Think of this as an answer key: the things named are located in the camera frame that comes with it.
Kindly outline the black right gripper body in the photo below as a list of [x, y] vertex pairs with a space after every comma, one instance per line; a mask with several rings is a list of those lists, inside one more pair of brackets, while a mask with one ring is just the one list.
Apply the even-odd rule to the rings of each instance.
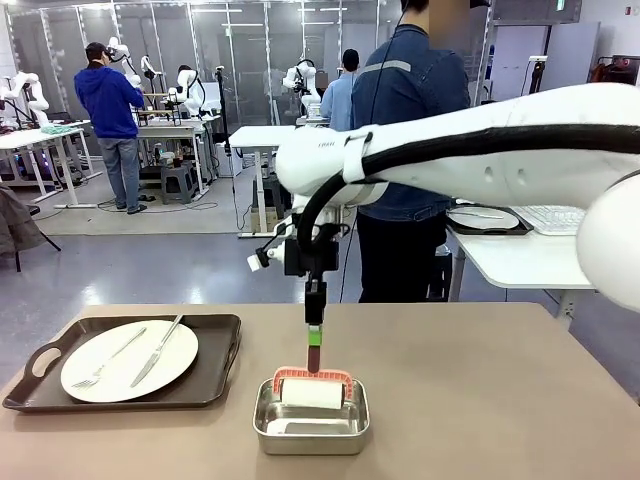
[[335, 237], [341, 227], [336, 224], [324, 224], [312, 240], [309, 249], [304, 250], [296, 238], [284, 242], [284, 275], [306, 276], [308, 280], [321, 281], [326, 272], [339, 269], [339, 244]]

